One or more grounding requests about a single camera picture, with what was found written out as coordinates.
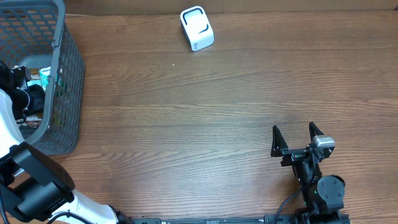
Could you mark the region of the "teal tissue pack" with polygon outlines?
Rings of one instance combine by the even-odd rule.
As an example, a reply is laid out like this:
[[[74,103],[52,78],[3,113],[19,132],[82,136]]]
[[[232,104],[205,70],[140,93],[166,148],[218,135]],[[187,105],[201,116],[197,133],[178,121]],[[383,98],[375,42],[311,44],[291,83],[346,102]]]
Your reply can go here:
[[[40,83],[44,91],[46,90],[47,85],[49,84],[50,72],[51,72],[51,67],[41,68],[39,70]]]

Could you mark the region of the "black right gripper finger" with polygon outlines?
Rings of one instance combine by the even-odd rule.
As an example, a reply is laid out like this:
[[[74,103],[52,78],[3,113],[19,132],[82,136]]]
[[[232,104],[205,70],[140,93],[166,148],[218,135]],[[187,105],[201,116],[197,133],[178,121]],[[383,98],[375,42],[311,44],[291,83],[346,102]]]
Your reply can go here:
[[[324,133],[316,126],[316,124],[311,121],[308,125],[310,131],[310,139],[313,140],[315,136],[323,136]]]
[[[272,127],[272,148],[271,157],[282,157],[289,147],[283,138],[280,129],[274,125]]]

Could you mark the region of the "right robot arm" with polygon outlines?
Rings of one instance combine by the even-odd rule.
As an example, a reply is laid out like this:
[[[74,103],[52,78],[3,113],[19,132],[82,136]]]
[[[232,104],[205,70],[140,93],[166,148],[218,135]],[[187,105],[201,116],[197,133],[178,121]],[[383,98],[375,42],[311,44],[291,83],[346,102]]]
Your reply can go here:
[[[342,215],[345,181],[338,175],[324,176],[319,163],[331,156],[335,140],[311,122],[308,125],[310,140],[304,148],[289,149],[280,129],[272,127],[272,157],[281,157],[282,167],[291,167],[299,182],[299,189],[285,199],[275,215],[267,218],[273,223],[349,223],[349,216]],[[304,207],[292,215],[281,216],[285,205],[301,194]]]

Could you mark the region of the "brown snack bag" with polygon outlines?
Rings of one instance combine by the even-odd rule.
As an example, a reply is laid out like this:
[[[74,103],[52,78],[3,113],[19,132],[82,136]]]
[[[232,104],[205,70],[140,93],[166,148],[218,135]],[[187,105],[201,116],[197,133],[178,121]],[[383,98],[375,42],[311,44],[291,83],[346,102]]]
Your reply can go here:
[[[38,71],[31,74],[26,66],[17,69],[22,72],[22,85],[19,87],[28,97],[28,104],[23,110],[21,125],[30,128],[38,128],[42,122],[45,91],[41,85]]]

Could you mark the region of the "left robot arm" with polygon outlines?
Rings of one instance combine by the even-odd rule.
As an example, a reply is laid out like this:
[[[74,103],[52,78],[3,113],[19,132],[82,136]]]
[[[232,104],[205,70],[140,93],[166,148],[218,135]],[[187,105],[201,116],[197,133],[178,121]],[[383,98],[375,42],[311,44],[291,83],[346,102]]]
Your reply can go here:
[[[53,159],[25,142],[17,125],[30,96],[22,67],[1,64],[1,216],[21,222],[132,223],[110,205],[83,195],[69,173]]]

